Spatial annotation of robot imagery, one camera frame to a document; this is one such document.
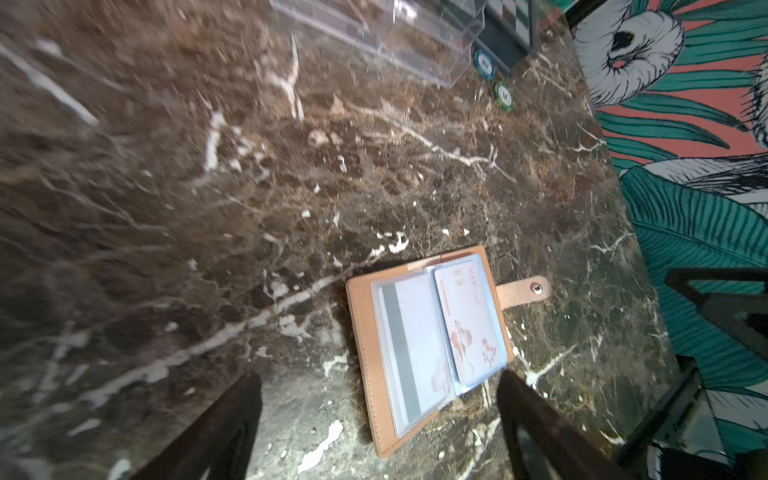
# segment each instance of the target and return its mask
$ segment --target transparent acrylic container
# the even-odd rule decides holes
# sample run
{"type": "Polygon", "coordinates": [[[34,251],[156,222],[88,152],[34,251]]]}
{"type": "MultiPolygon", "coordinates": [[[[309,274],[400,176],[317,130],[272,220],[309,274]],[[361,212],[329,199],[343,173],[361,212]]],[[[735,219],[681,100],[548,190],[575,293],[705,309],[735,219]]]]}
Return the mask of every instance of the transparent acrylic container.
{"type": "Polygon", "coordinates": [[[445,87],[472,64],[472,45],[485,28],[483,5],[476,7],[475,0],[270,0],[270,5],[445,87]],[[457,8],[467,15],[454,15],[457,8]]]}

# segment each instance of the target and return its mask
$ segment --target brown marble table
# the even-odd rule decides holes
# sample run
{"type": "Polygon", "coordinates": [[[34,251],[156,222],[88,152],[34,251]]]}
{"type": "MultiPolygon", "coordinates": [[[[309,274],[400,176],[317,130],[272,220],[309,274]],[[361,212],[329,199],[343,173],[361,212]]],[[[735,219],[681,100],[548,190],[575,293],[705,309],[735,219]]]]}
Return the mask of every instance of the brown marble table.
{"type": "Polygon", "coordinates": [[[495,379],[376,457],[343,288],[478,243],[497,283],[551,281],[505,313],[511,368],[590,442],[610,453],[666,391],[656,293],[561,24],[504,114],[471,72],[426,84],[265,0],[0,14],[0,445],[18,468],[135,471],[252,370],[252,478],[297,477],[336,422],[301,478],[511,478],[495,379]]]}

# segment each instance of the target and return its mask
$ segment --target wallet strap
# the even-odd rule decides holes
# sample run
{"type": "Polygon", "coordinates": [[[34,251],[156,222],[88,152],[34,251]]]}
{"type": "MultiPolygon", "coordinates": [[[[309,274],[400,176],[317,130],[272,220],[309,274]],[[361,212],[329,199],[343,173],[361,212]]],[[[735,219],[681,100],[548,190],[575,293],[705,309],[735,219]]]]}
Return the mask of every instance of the wallet strap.
{"type": "Polygon", "coordinates": [[[496,286],[502,310],[524,303],[541,302],[551,293],[549,281],[541,275],[496,286]]]}

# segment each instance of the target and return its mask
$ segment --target green poker chip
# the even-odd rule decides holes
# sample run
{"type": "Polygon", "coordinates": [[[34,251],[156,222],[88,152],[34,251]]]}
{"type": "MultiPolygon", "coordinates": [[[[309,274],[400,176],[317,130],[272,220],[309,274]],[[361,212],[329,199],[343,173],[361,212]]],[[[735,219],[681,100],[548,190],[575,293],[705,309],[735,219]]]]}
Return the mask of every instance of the green poker chip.
{"type": "Polygon", "coordinates": [[[493,65],[491,55],[485,50],[478,48],[475,51],[474,61],[475,70],[478,72],[478,75],[485,80],[493,80],[493,77],[496,76],[496,67],[493,65]]]}
{"type": "Polygon", "coordinates": [[[503,81],[497,81],[493,85],[493,98],[496,99],[496,104],[503,111],[512,111],[515,108],[515,98],[503,81]]]}

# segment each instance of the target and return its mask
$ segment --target open wallet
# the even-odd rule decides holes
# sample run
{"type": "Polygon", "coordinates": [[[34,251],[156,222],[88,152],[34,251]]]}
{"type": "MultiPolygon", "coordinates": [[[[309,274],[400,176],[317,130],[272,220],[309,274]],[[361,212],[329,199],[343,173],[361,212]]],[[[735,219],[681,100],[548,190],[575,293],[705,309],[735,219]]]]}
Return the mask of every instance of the open wallet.
{"type": "Polygon", "coordinates": [[[346,283],[376,452],[389,457],[439,410],[515,358],[502,310],[549,297],[543,276],[496,285],[483,246],[346,283]]]}

